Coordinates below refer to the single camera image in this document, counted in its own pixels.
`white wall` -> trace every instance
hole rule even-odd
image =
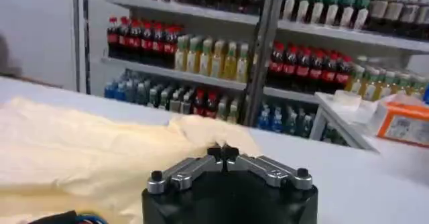
[[[0,34],[24,77],[76,90],[73,0],[0,0]]]

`white table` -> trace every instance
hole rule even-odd
[[[0,78],[0,103],[25,97],[116,121],[167,124],[173,114],[138,105]],[[318,141],[249,129],[263,153],[292,167],[307,167],[319,189],[322,224],[425,223],[429,219],[428,163],[410,156],[399,166],[390,158]],[[419,176],[410,168],[421,165]]]

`blue wire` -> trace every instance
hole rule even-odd
[[[76,217],[76,221],[80,222],[80,221],[92,221],[92,222],[99,222],[101,224],[108,224],[107,221],[105,221],[104,219],[102,219],[101,217],[97,217],[96,215],[78,215]]]

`yellow cloth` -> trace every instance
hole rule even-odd
[[[223,121],[179,116],[167,126],[117,123],[14,99],[0,107],[0,222],[76,209],[96,211],[110,223],[140,224],[149,173],[203,156],[215,142],[260,155],[244,127]]]

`white shelf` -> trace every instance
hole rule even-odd
[[[328,38],[336,38],[348,40],[352,42],[360,42],[363,44],[372,44],[377,46],[387,46],[390,48],[400,48],[411,51],[429,52],[429,43],[417,40],[408,40],[396,38],[393,36],[382,36],[372,34],[365,31],[354,31],[341,29],[337,27],[325,27],[321,25],[310,25],[305,23],[296,23],[286,20],[279,20],[278,28],[292,32],[312,34],[317,36],[325,36]]]
[[[318,104],[318,101],[314,95],[305,94],[305,93],[298,93],[294,91],[285,91],[282,89],[264,87],[263,94],[271,97],[278,97],[278,98],[289,99],[294,101],[301,101],[305,103]]]
[[[165,2],[165,1],[158,1],[158,0],[106,0],[106,1],[117,5],[148,8],[148,9],[165,11],[170,13],[188,14],[188,15],[194,15],[197,17],[207,17],[211,19],[232,21],[236,23],[244,23],[249,25],[256,25],[256,23],[259,20],[259,17],[255,15],[219,11],[215,9],[197,7],[193,5],[184,5],[184,4],[175,3],[175,2]]]
[[[116,58],[103,57],[101,61],[105,64],[112,64],[116,66],[121,66],[130,70],[136,70],[148,74],[154,74],[158,76],[166,76],[169,78],[182,79],[191,82],[202,83],[205,85],[217,86],[224,89],[233,89],[236,91],[244,91],[246,84],[242,82],[234,82],[225,79],[213,78],[209,76],[203,76],[200,74],[194,74],[191,72],[181,72],[178,70],[172,70],[167,68],[162,68],[158,66],[150,66],[146,64],[130,62],[127,60],[120,60]]]

